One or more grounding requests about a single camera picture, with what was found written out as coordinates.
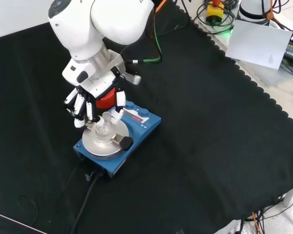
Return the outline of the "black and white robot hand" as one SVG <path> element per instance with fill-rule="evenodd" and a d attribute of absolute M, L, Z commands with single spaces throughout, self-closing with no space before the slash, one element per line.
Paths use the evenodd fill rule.
<path fill-rule="evenodd" d="M 111 123 L 117 124 L 124 114 L 126 94 L 120 86 L 120 70 L 114 66 L 107 73 L 95 78 L 88 87 L 78 85 L 64 100 L 66 110 L 74 117 L 76 128 L 82 128 L 87 122 L 103 126 L 103 117 L 96 113 L 96 101 L 115 90 L 115 109 L 111 111 Z"/>

